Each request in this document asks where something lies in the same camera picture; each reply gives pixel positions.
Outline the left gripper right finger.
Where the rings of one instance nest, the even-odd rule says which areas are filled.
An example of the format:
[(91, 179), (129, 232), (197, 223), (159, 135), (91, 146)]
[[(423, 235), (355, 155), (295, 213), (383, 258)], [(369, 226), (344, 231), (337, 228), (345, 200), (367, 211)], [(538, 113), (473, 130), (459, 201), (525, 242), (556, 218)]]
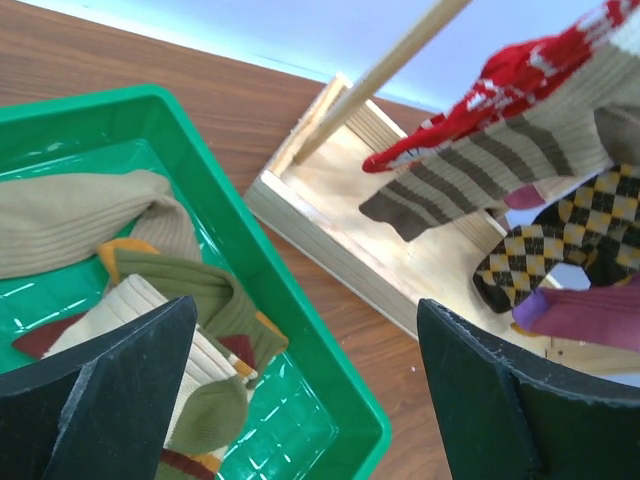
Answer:
[(638, 388), (546, 360), (431, 299), (417, 330), (453, 478), (638, 478)]

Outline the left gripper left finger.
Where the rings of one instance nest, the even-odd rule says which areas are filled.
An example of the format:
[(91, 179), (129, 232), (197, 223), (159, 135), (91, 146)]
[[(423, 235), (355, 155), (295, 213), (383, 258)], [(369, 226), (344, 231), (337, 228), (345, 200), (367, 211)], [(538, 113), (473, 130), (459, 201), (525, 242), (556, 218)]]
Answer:
[(180, 297), (2, 374), (2, 478), (154, 478), (195, 325)]

